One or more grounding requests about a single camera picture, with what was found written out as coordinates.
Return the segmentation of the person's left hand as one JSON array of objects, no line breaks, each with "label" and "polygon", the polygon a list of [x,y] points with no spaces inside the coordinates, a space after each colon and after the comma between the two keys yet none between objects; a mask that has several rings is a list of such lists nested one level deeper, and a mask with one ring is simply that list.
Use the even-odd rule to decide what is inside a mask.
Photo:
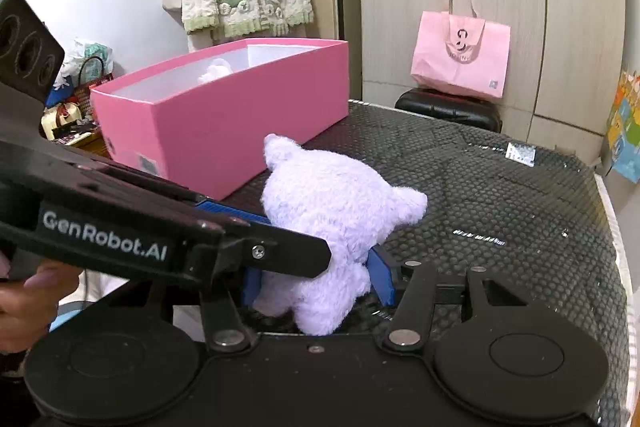
[{"label": "person's left hand", "polygon": [[30,349],[46,335],[58,314],[58,303],[76,291],[82,270],[44,260],[24,281],[1,284],[1,352]]}]

